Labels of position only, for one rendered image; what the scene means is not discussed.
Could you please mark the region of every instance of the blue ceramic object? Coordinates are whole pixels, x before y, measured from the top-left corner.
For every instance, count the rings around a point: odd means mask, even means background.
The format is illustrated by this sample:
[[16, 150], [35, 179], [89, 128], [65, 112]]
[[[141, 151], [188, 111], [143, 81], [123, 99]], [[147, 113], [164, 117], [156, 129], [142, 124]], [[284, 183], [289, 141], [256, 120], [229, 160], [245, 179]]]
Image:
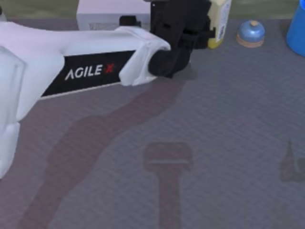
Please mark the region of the blue ceramic object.
[[250, 43], [261, 42], [265, 36], [265, 29], [258, 21], [246, 21], [239, 27], [239, 37]]
[[291, 21], [286, 41], [297, 54], [305, 56], [305, 0], [300, 0]]

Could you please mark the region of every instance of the blue cup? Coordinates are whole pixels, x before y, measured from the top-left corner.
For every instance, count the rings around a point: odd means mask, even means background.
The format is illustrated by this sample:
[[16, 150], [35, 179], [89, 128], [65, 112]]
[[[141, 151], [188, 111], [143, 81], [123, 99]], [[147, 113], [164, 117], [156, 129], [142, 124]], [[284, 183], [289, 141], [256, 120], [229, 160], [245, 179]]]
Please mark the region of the blue cup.
[[305, 56], [305, 0], [299, 1], [286, 41], [295, 53]]

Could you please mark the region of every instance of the red x logo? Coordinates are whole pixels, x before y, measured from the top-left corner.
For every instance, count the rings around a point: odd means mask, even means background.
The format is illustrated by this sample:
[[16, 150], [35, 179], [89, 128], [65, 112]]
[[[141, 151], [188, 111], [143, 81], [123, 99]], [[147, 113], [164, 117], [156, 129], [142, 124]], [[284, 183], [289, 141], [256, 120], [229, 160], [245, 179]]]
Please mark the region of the red x logo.
[[108, 63], [106, 65], [105, 73], [112, 73], [113, 72], [113, 68], [114, 68], [114, 64], [113, 63]]

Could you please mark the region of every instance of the yellow bottle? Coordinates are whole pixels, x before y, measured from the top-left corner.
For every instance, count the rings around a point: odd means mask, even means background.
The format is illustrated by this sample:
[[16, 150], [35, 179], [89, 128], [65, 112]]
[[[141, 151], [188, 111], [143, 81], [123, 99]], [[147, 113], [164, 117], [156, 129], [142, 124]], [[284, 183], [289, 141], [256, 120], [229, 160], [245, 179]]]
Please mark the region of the yellow bottle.
[[211, 20], [210, 30], [216, 28], [215, 38], [210, 38], [208, 47], [217, 48], [224, 40], [225, 29], [228, 23], [232, 0], [210, 0], [212, 5], [208, 16]]

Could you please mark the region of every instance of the gray table surface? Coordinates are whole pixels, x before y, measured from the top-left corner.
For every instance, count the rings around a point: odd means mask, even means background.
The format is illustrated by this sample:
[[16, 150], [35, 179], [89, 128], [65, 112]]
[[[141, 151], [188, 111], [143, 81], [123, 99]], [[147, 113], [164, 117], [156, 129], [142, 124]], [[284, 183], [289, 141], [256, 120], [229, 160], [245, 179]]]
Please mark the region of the gray table surface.
[[262, 47], [238, 45], [230, 21], [174, 80], [39, 101], [0, 183], [0, 228], [304, 229], [305, 59], [288, 21], [262, 23]]

